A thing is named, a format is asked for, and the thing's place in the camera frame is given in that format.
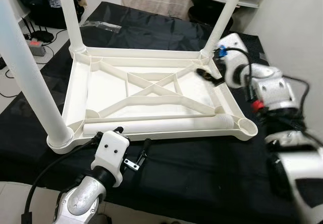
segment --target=black tablecloth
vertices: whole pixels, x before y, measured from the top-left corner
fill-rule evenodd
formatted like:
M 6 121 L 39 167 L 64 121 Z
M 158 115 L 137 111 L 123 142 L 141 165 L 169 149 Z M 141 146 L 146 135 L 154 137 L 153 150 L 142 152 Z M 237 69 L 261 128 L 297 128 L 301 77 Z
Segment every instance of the black tablecloth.
M 119 32 L 83 27 L 85 45 L 96 47 L 201 50 L 211 32 L 208 26 L 110 3 L 101 3 L 89 20 L 121 26 Z M 263 50 L 258 37 L 241 34 L 241 38 L 254 62 L 266 64 L 259 59 Z M 69 42 L 41 70 L 60 111 L 72 66 L 68 46 Z M 246 117 L 258 125 L 257 136 L 246 142 L 231 136 L 158 140 L 142 172 L 126 172 L 121 186 L 106 200 L 197 223 L 295 222 L 292 203 L 270 191 L 263 128 L 242 90 L 232 93 Z M 31 184 L 58 157 L 47 147 L 46 133 L 22 93 L 0 115 L 0 134 L 0 181 Z M 140 150 L 141 142 L 132 142 L 128 157 L 135 158 Z M 61 190 L 71 185 L 89 170 L 94 153 L 95 149 L 85 149 L 71 156 L 40 186 Z

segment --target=white tile floor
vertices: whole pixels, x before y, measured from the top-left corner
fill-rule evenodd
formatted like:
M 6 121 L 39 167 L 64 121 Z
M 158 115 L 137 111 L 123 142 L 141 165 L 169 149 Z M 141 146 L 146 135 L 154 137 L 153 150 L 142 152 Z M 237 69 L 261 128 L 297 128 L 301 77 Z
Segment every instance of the white tile floor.
M 89 8 L 85 12 L 85 16 L 81 21 L 84 22 L 86 18 L 92 13 L 95 7 Z M 28 33 L 27 28 L 22 28 L 23 33 Z M 55 36 L 59 29 L 48 28 L 48 31 Z M 67 31 L 61 32 L 56 41 L 49 46 L 56 54 L 59 49 L 68 40 Z M 44 57 L 35 57 L 37 63 L 47 63 L 52 58 L 52 52 L 46 48 L 46 55 Z M 4 95 L 11 96 L 20 93 L 20 88 L 15 79 L 8 79 L 5 72 L 8 67 L 0 70 L 0 92 Z M 0 96 L 0 113 L 10 104 L 14 98 L 4 98 Z M 24 210 L 25 201 L 30 190 L 30 185 L 20 183 L 0 182 L 0 224 L 20 224 L 21 214 Z M 58 191 L 37 188 L 31 203 L 31 211 L 33 212 L 33 224 L 49 224 L 52 223 Z M 98 213 L 104 213 L 110 216 L 113 224 L 158 224 L 161 222 L 172 223 L 175 219 L 149 214 L 142 211 L 136 211 L 123 206 L 102 203 L 99 207 Z

